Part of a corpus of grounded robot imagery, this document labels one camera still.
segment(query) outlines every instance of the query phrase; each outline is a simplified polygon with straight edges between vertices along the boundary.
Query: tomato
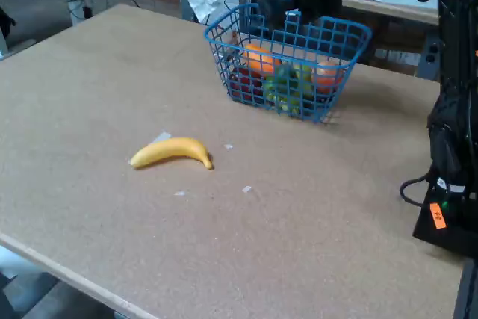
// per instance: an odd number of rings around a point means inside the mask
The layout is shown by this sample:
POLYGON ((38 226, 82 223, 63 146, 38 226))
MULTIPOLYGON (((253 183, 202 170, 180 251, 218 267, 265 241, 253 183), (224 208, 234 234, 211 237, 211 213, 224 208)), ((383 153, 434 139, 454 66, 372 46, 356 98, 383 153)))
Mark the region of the tomato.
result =
MULTIPOLYGON (((319 66, 334 67, 339 66, 332 61, 321 61, 319 66)), ((323 67, 317 68, 317 75, 314 76, 314 82, 317 84, 317 92, 319 93, 331 93, 337 90, 338 85, 344 79, 344 69, 324 69, 323 67)))

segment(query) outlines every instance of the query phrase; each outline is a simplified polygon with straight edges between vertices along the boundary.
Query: green pepper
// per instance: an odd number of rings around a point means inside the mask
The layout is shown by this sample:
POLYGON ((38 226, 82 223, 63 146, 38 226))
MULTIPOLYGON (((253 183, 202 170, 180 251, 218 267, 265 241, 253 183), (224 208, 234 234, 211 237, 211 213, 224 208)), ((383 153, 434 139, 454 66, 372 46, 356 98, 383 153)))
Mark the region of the green pepper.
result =
POLYGON ((307 65, 294 64, 294 71, 296 73, 296 78, 299 79, 299 88, 297 90, 302 90, 304 96, 313 95, 314 85, 312 84, 312 68, 307 65))
POLYGON ((262 90, 264 98, 273 102, 277 108, 293 116, 300 115, 299 81, 296 70, 290 64, 283 63, 276 68, 274 76, 266 77, 262 90))

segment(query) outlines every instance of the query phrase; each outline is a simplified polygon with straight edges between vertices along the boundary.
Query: cork board table top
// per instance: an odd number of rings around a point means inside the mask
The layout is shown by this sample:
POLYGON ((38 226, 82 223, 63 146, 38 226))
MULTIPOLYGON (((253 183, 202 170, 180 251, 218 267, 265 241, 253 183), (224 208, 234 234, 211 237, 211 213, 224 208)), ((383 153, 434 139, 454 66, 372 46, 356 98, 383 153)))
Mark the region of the cork board table top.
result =
POLYGON ((120 6, 0 63, 0 244, 132 318, 451 318, 462 264, 398 195, 438 85, 357 65, 304 123, 231 101, 202 31, 120 6), (162 131, 215 170, 133 170, 162 131))

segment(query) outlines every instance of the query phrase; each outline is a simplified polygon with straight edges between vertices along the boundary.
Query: table leg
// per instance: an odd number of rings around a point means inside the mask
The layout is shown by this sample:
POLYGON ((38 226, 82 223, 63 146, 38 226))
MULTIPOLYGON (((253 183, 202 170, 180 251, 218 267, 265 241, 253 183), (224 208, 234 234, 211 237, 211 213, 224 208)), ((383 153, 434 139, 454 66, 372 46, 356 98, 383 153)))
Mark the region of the table leg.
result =
POLYGON ((426 35, 425 45, 421 53, 420 63, 418 64, 415 76, 418 78, 427 78, 436 80, 440 72, 440 37, 437 31, 429 31, 426 35))

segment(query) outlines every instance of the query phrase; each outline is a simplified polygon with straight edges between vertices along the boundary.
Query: floor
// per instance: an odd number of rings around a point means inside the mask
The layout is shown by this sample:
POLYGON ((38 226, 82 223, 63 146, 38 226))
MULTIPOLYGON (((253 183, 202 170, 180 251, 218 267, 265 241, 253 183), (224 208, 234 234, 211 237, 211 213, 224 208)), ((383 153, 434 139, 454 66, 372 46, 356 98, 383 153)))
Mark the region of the floor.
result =
MULTIPOLYGON (((136 0, 145 9, 170 16, 181 16, 178 5, 152 0, 136 0)), ((132 4, 131 0, 93 0, 93 13, 115 4, 132 4)), ((0 0, 0 7, 16 21, 7 38, 9 47, 26 40, 40 42, 71 26, 65 0, 0 0)), ((24 291, 36 279, 35 275, 17 277, 5 289, 9 299, 24 291)), ((85 294, 66 283, 58 283, 24 319, 109 319, 111 313, 85 294)))
MULTIPOLYGON (((143 9, 181 17, 179 5, 161 1, 136 0, 143 9)), ((116 4, 132 4, 131 0, 92 0, 93 13, 99 13, 116 4)), ((44 40, 71 26, 66 0, 0 0, 0 7, 16 21, 7 38, 9 47, 23 41, 44 40)))

